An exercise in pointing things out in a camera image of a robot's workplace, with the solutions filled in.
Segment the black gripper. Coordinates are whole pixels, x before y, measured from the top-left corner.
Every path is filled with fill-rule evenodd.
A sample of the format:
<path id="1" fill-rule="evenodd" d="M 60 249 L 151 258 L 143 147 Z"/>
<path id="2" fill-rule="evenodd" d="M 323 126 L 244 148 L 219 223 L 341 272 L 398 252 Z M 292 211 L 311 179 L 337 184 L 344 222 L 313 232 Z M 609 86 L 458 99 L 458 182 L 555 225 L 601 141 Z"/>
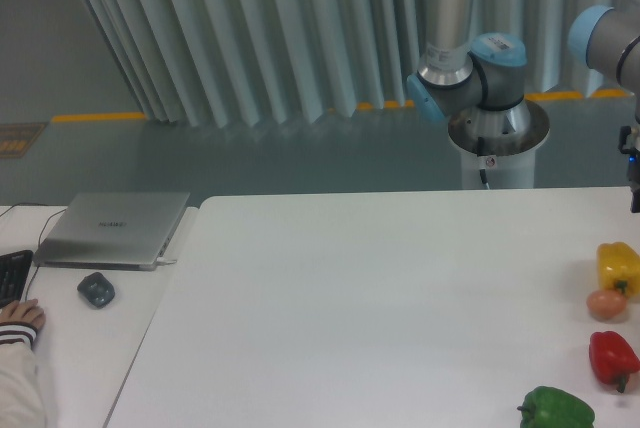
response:
<path id="1" fill-rule="evenodd" d="M 627 157 L 627 179 L 631 191 L 632 213 L 639 212 L 639 126 L 622 126 L 619 130 L 619 152 Z"/>

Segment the person's hand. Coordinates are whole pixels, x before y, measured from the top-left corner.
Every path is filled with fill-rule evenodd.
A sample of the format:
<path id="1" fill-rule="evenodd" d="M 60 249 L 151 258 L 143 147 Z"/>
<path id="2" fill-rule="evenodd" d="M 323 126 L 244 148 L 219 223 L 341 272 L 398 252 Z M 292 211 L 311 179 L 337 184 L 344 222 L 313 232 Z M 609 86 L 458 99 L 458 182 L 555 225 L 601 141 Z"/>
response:
<path id="1" fill-rule="evenodd" d="M 46 315 L 37 299 L 14 300 L 1 309 L 0 322 L 2 325 L 26 324 L 39 332 L 46 323 Z"/>

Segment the white sleeved forearm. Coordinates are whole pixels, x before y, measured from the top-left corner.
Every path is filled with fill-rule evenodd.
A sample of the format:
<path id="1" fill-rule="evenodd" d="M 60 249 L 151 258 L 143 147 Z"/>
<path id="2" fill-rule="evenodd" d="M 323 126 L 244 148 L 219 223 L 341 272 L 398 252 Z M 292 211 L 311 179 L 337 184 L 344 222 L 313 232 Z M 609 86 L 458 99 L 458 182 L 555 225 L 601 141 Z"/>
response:
<path id="1" fill-rule="evenodd" d="M 33 344 L 37 330 L 22 322 L 1 323 L 1 426 L 45 427 Z"/>

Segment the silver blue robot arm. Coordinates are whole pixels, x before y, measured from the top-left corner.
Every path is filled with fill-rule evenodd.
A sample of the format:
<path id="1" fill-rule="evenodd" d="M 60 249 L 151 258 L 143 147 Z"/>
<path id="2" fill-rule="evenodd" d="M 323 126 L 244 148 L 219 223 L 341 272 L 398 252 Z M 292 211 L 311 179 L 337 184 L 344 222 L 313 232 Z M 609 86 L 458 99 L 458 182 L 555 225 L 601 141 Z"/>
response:
<path id="1" fill-rule="evenodd" d="M 446 120 L 458 150 L 463 189 L 532 188 L 536 151 L 550 121 L 525 100 L 526 48 L 516 36 L 491 32 L 469 46 L 472 0 L 428 0 L 426 51 L 406 79 L 408 97 L 432 121 Z M 639 9 L 595 5 L 569 30 L 580 63 L 636 96 L 635 123 L 622 126 L 631 212 L 639 213 Z"/>

